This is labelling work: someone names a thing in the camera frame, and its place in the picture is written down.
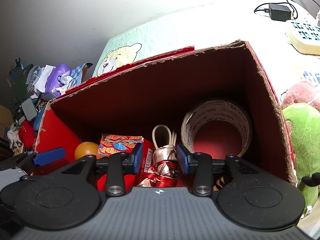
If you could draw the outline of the red gift box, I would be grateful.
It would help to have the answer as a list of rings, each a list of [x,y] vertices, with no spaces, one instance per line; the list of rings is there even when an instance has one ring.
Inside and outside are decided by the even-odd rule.
[[[151,163],[153,144],[141,136],[104,134],[97,151],[97,188],[106,189],[110,158],[121,155],[125,191],[137,186],[145,177]]]

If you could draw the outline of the brown pine cone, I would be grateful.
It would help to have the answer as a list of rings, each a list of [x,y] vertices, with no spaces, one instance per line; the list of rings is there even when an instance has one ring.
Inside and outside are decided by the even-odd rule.
[[[226,176],[221,176],[219,178],[216,178],[213,180],[213,191],[217,192],[223,189],[228,183],[230,182],[230,179]]]

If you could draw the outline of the brown gourd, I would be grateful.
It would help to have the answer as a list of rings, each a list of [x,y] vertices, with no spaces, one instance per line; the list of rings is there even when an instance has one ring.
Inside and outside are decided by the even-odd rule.
[[[99,145],[93,142],[82,142],[77,146],[74,152],[75,159],[80,159],[86,155],[98,155]]]

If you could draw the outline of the printed tape roll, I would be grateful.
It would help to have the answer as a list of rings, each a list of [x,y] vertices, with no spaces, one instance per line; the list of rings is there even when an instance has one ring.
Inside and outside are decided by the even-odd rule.
[[[209,100],[185,115],[181,141],[191,153],[204,152],[215,159],[228,154],[242,156],[250,145],[251,125],[236,105]]]

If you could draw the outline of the red plush item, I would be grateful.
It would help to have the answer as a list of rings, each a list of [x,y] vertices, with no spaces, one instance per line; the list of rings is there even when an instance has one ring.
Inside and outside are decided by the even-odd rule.
[[[18,136],[24,147],[27,150],[31,150],[36,139],[33,122],[25,120],[20,126]]]

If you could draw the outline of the blue glasses case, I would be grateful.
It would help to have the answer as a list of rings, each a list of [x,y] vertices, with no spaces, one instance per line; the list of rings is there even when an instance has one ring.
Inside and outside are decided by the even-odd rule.
[[[44,111],[46,110],[46,107],[43,106],[39,113],[37,114],[35,120],[34,120],[34,124],[33,124],[33,129],[38,132],[39,131],[39,128],[40,128],[40,124],[41,124],[41,120],[42,120],[42,117],[43,117],[43,114],[44,114]]]

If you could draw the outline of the grey power adapter block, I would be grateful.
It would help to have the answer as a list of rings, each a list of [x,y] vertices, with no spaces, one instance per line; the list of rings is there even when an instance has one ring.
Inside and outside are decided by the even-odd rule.
[[[37,116],[37,110],[35,108],[35,105],[33,104],[31,98],[28,98],[27,100],[23,101],[21,104],[23,113],[28,121],[32,120]]]

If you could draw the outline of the red cardboard box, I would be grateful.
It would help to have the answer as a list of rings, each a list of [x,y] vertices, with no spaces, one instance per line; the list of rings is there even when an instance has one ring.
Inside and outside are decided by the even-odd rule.
[[[235,104],[249,118],[246,159],[296,184],[276,92],[251,45],[240,40],[171,51],[88,79],[47,103],[35,149],[62,147],[71,163],[81,142],[97,141],[104,133],[149,138],[157,124],[179,132],[186,113],[215,99]]]

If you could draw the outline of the purple plastic bag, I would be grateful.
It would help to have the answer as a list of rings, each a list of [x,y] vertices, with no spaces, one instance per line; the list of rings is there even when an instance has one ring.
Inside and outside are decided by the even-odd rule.
[[[62,63],[56,66],[50,75],[47,78],[47,82],[45,85],[45,94],[52,93],[55,96],[60,96],[61,93],[56,90],[57,88],[62,87],[64,84],[62,83],[63,74],[69,75],[71,72],[71,68],[69,68],[66,64]]]

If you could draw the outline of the green pouch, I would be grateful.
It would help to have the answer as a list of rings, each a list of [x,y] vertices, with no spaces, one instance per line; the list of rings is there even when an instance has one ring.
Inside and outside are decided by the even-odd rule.
[[[9,71],[9,82],[14,95],[14,101],[25,100],[28,97],[27,77],[33,64],[24,66],[20,58],[15,59],[16,66],[11,66]]]

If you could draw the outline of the green plush toy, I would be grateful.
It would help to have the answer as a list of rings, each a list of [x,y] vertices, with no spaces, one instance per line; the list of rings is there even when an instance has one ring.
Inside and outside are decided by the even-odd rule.
[[[319,192],[319,111],[307,103],[283,110],[294,155],[297,187],[305,199],[302,217],[308,216]]]

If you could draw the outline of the pink plush toy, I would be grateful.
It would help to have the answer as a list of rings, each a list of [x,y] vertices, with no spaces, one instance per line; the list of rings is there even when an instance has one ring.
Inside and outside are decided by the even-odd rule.
[[[306,103],[319,111],[319,88],[314,87],[308,81],[295,84],[284,94],[281,109],[295,103]]]

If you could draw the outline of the white power strip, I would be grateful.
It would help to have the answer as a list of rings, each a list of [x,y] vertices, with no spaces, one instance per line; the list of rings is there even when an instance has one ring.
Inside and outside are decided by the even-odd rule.
[[[285,34],[289,44],[301,54],[319,56],[319,26],[308,12],[301,13],[296,20],[287,20]]]

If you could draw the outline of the black power adapter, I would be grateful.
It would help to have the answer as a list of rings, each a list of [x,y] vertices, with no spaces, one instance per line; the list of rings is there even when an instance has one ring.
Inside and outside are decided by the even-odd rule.
[[[286,5],[269,3],[269,17],[274,21],[286,22],[291,20],[292,11]]]

